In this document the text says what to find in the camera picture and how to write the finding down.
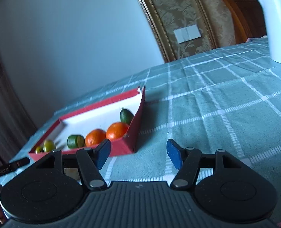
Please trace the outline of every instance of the wooden headboard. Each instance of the wooden headboard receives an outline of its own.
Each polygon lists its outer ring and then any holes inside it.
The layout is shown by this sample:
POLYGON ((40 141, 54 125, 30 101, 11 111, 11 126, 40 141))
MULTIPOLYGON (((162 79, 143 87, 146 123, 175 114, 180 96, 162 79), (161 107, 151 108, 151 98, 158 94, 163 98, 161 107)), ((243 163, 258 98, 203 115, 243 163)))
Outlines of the wooden headboard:
POLYGON ((223 0, 232 15, 236 43, 244 43, 248 38, 266 35, 265 21, 257 0, 223 0))

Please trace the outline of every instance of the green fruit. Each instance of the green fruit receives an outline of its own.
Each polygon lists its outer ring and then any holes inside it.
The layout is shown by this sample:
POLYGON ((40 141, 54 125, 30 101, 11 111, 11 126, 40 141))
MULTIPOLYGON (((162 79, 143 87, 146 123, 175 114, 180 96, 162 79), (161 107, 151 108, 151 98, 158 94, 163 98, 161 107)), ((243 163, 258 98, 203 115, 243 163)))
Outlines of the green fruit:
POLYGON ((52 140, 45 140, 43 150, 45 153, 50 152, 51 150, 56 149, 56 146, 52 140))
POLYGON ((67 138, 67 146, 70 149, 84 147, 84 137, 82 135, 70 135, 67 138))
POLYGON ((126 124, 130 125, 133 117, 134 117, 133 113, 127 109, 123 108, 120 112, 120 121, 126 124))
POLYGON ((39 153, 43 153, 43 147, 42 147, 42 146, 38 146, 38 147, 36 147, 35 152, 36 152, 37 154, 39 154, 39 153))

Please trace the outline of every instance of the green vegetable piece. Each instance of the green vegetable piece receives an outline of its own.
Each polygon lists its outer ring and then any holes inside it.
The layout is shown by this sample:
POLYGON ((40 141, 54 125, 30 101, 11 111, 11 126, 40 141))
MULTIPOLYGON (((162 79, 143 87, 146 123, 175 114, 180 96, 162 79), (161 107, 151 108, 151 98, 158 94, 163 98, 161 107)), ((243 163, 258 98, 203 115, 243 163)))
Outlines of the green vegetable piece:
POLYGON ((67 146, 70 149, 84 147, 85 139, 82 135, 70 135, 67 138, 67 146))
POLYGON ((120 121, 124 122, 126 124, 131 124, 132 119, 133 119, 134 115, 131 111, 129 111, 128 109, 122 109, 120 112, 120 121))

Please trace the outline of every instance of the damask wallpaper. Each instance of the damask wallpaper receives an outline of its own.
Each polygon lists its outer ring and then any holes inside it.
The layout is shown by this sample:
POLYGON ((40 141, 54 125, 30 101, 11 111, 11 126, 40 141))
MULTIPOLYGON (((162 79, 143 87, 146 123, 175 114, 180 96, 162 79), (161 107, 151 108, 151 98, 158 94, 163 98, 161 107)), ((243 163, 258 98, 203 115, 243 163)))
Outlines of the damask wallpaper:
POLYGON ((216 41, 199 0, 150 0, 175 59, 216 48, 216 41), (174 30, 197 24, 201 37, 178 44, 174 30))
POLYGON ((201 0, 219 47, 234 45, 231 13, 222 0, 201 0))

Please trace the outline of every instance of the gold wallpaper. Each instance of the gold wallpaper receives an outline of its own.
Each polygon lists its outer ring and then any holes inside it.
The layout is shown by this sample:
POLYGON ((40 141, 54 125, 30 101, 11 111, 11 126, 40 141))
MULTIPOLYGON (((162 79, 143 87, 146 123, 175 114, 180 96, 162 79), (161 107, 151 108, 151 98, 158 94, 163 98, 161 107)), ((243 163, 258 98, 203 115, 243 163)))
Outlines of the gold wallpaper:
MULTIPOLYGON (((139 2, 142 5, 142 2, 146 3, 146 0, 139 0, 139 2)), ((152 3, 151 17, 155 16, 155 21, 150 22, 150 16, 147 14, 146 16, 155 35, 158 35, 158 33, 166 34, 164 40, 160 39, 160 37, 159 39, 157 37, 157 40, 161 45, 170 45, 170 51, 174 54, 174 59, 171 60, 188 57, 216 48, 214 35, 199 0, 147 0, 147 4, 142 5, 143 9, 145 8, 145 13, 150 10, 147 9, 148 7, 150 8, 149 3, 152 3), (194 24, 197 24, 202 36, 178 44, 174 30, 194 24)))
POLYGON ((222 0, 201 0, 219 47, 234 45, 231 13, 222 0))

